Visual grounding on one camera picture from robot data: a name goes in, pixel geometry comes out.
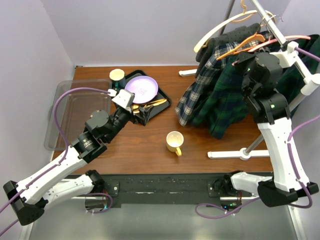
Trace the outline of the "orange hanger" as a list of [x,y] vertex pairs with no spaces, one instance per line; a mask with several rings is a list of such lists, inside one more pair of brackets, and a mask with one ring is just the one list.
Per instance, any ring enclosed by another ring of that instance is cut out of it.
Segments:
[[258,41],[258,42],[265,42],[266,39],[265,37],[262,35],[262,34],[258,34],[258,33],[255,33],[249,37],[247,37],[245,40],[243,40],[238,46],[236,46],[235,48],[231,49],[230,51],[222,54],[221,56],[219,56],[217,58],[217,60],[221,60],[229,55],[233,55],[236,51],[238,51],[240,48],[242,48],[244,45],[247,45],[248,43],[250,42],[253,42],[253,41]]

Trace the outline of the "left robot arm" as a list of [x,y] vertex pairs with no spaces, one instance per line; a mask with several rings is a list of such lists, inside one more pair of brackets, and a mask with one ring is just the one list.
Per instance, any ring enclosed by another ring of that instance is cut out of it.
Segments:
[[46,209],[78,195],[99,196],[105,181],[96,170],[89,170],[73,181],[58,183],[75,170],[89,164],[107,150],[115,136],[128,122],[145,126],[153,107],[118,107],[109,115],[104,110],[94,111],[85,128],[68,148],[32,176],[19,182],[8,181],[3,189],[22,226],[39,219]]

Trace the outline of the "green plaid skirt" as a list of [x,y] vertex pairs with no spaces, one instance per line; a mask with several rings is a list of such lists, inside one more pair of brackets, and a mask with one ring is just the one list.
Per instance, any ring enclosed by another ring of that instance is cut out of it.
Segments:
[[[241,91],[243,77],[232,65],[236,60],[236,56],[221,60],[222,70],[213,78],[213,90],[195,107],[188,121],[193,126],[207,126],[210,135],[217,139],[223,137],[231,124],[243,120],[249,113]],[[276,89],[290,103],[304,85],[298,69],[292,66],[283,70]]]

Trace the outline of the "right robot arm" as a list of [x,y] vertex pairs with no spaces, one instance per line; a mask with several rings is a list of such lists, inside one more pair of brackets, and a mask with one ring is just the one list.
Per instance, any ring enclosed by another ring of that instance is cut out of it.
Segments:
[[293,138],[292,104],[276,89],[283,70],[292,65],[296,65],[313,89],[319,86],[318,75],[310,73],[296,50],[242,52],[238,56],[235,68],[243,75],[243,100],[267,146],[273,176],[241,170],[227,173],[214,183],[214,187],[227,196],[246,191],[258,195],[266,206],[277,207],[319,192],[318,185],[309,180],[299,159]]

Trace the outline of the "pink hanger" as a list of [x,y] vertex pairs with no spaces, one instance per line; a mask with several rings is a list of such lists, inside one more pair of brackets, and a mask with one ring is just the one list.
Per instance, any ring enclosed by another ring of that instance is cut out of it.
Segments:
[[[286,40],[299,40],[299,39],[311,40],[311,37],[310,36],[306,36],[306,35],[289,35],[289,36],[285,36],[284,38]],[[260,48],[267,47],[270,44],[277,43],[277,42],[278,42],[278,40],[276,38],[274,38],[274,39],[268,40],[268,41],[266,41],[264,43],[258,44],[256,46],[254,46],[252,49],[247,50],[246,52],[247,53],[253,53],[253,52],[259,50]]]

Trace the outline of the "navy white plaid skirt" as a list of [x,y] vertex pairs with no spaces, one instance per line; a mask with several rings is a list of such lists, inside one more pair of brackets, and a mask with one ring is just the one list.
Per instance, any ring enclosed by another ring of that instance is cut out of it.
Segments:
[[222,44],[214,49],[213,54],[201,69],[197,78],[195,78],[195,82],[188,87],[175,108],[178,122],[182,126],[190,124],[189,118],[193,113],[193,110],[195,110],[200,101],[209,96],[210,92],[213,90],[215,85],[213,78],[217,77],[218,72],[223,68],[222,59],[217,60],[217,58],[234,49],[240,43],[240,41],[234,41]]

